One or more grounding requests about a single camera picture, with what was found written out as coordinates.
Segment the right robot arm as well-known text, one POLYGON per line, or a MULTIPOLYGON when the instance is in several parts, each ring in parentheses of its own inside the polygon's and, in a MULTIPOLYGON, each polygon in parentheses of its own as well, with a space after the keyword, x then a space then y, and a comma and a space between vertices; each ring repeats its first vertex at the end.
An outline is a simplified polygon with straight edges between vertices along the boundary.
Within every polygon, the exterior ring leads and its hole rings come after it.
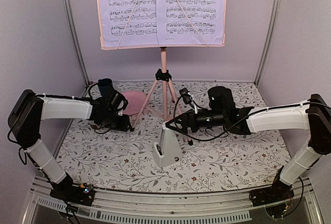
POLYGON ((310 137, 294 158, 278 170, 267 196, 271 201, 279 201, 287 194, 288 188, 321 156, 330 154, 330 107, 319 94, 308 100, 286 106, 269 108, 237 108, 232 92, 224 86, 208 90, 209 108, 196 105, 186 88, 180 97, 191 110, 163 123, 161 138, 154 144, 160 158, 159 167, 174 164, 180 156, 180 146, 176 133, 188 136, 188 131, 197 132, 200 128, 222 126, 224 132, 237 135, 250 135, 260 131, 302 129, 309 130, 310 137))

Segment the white metronome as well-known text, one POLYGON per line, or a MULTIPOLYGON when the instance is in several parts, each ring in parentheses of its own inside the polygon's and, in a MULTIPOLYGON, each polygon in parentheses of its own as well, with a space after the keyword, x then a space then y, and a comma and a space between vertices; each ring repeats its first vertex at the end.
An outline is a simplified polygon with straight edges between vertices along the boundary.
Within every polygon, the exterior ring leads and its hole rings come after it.
POLYGON ((158 142, 153 143, 153 159, 160 168, 171 166, 182 159, 182 149, 178 143, 174 130, 162 123, 158 142))

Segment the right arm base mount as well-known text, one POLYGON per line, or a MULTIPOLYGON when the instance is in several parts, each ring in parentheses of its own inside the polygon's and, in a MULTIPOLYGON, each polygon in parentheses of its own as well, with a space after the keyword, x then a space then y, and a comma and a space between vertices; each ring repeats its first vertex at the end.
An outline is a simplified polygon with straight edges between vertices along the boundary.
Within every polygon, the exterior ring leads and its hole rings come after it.
POLYGON ((249 199, 253 206, 271 204, 293 197, 294 192, 292 186, 286 185, 281 181, 276 181, 268 187, 254 189, 249 193, 249 199))

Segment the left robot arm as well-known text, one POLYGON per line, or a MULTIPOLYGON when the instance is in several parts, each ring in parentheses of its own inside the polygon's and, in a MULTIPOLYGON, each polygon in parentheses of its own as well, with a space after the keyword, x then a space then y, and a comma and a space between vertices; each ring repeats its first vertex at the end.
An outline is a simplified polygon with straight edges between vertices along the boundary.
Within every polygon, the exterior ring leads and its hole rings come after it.
POLYGON ((52 183, 65 200, 73 200, 77 189, 67 180, 70 176, 60 166, 41 138, 40 126, 49 120, 83 120, 104 126, 109 130, 132 129, 128 115, 121 111, 127 101, 116 98, 114 102, 102 97, 74 97, 36 94, 31 89, 23 91, 8 116, 7 139, 19 145, 52 183))

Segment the pink music stand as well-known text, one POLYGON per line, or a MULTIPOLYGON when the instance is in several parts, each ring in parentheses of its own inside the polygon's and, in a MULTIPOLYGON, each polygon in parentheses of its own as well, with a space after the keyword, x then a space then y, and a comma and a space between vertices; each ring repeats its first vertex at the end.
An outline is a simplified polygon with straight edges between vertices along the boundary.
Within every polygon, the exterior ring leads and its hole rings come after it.
MULTIPOLYGON (((164 104, 163 118, 165 121, 171 119, 174 115, 176 115, 176 116, 180 115, 179 106, 175 106, 172 114, 168 113, 168 108, 167 108, 168 99, 172 99, 173 102, 178 102, 178 97, 175 93, 174 86, 172 84, 172 78, 171 78, 168 68, 167 68, 167 48, 170 48, 170 47, 176 47, 176 46, 164 46, 164 45, 160 45, 158 43, 156 46, 153 46, 153 47, 123 47, 120 49, 113 49, 113 50, 123 50, 123 49, 136 49, 136 48, 158 48, 160 50, 161 67, 156 72, 155 81, 162 83, 163 104, 164 104)), ((202 47, 202 48, 220 48, 220 47, 202 47)))

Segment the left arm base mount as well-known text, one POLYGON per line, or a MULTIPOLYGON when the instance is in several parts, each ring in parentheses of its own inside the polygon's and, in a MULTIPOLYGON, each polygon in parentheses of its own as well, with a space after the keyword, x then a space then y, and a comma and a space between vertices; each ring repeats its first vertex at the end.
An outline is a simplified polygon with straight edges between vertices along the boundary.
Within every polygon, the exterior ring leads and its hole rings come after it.
POLYGON ((74 184, 71 179, 64 179, 58 184, 52 182, 51 185, 51 197, 60 199, 65 203, 92 206, 96 192, 87 184, 83 184, 81 187, 74 184))

